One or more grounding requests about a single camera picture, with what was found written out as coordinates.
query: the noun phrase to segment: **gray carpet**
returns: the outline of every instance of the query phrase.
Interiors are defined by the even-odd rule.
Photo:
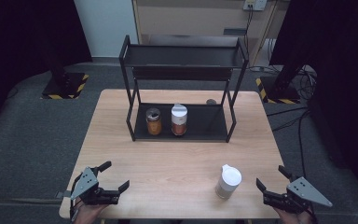
[[[27,78],[10,93],[0,113],[0,223],[69,223],[59,217],[59,204],[15,203],[10,199],[53,199],[66,189],[82,146],[100,92],[123,89],[119,67],[79,64],[68,72],[89,75],[85,89],[76,100],[41,100],[50,73]],[[257,91],[255,78],[270,76],[247,71],[243,91]],[[219,83],[146,82],[143,89],[222,90]],[[267,114],[306,105],[264,104]],[[301,116],[302,110],[268,117],[272,129]],[[274,132],[284,165],[302,175],[298,122]],[[320,223],[358,223],[358,181],[350,170],[338,169],[328,159],[321,138],[309,117],[302,121],[302,143],[307,177],[333,204],[315,205]],[[131,223],[169,223],[168,220],[133,220]],[[234,220],[185,220],[186,223],[235,223]],[[272,219],[253,223],[275,223]]]

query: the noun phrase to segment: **shelf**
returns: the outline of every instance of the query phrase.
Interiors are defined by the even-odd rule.
[[[140,104],[134,129],[136,139],[149,140],[200,140],[226,141],[227,126],[224,108],[221,105],[185,105],[187,107],[187,131],[176,136],[171,130],[171,109],[173,104]],[[147,131],[145,113],[155,107],[161,112],[162,131],[152,135]]]
[[[235,47],[129,45],[124,64],[128,67],[242,68],[243,61],[240,51]]]
[[[239,39],[235,45],[229,46],[160,46],[133,45],[127,35],[119,55],[121,72],[129,98],[130,108],[127,125],[132,141],[146,140],[196,140],[196,141],[226,141],[236,126],[234,103],[248,63],[245,47]],[[131,68],[134,86],[131,92],[127,68]],[[240,69],[235,91],[231,98],[228,90],[233,69]],[[140,80],[207,80],[226,82],[223,98],[217,105],[185,105],[187,107],[187,131],[182,136],[175,136],[171,130],[172,104],[143,103],[139,92]],[[131,125],[131,114],[138,99],[137,119],[134,129]],[[232,118],[231,126],[226,125],[223,104],[227,104]],[[162,116],[162,132],[159,135],[149,134],[145,121],[148,108],[156,107]]]

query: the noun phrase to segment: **white wall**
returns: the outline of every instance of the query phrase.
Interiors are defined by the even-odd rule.
[[[125,35],[138,43],[131,0],[75,0],[92,57],[118,57]]]

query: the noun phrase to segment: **orange jar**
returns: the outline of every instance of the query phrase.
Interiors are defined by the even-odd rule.
[[[171,111],[173,134],[176,136],[185,134],[187,130],[187,108],[184,105],[175,104]]]
[[[161,133],[161,114],[157,108],[149,108],[146,111],[147,130],[152,135]]]

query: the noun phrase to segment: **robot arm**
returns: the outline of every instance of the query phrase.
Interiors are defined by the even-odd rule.
[[[120,194],[130,186],[130,180],[126,181],[118,190],[105,190],[99,188],[97,175],[112,166],[111,161],[107,161],[99,167],[86,167],[74,181],[71,190],[70,217],[73,218],[74,200],[79,197],[84,204],[118,204]]]
[[[333,206],[333,204],[304,177],[297,177],[288,173],[283,166],[279,166],[278,170],[286,176],[291,183],[286,187],[286,193],[277,194],[268,191],[263,183],[257,178],[256,185],[263,193],[264,204],[294,214],[308,211],[311,202],[328,207]]]

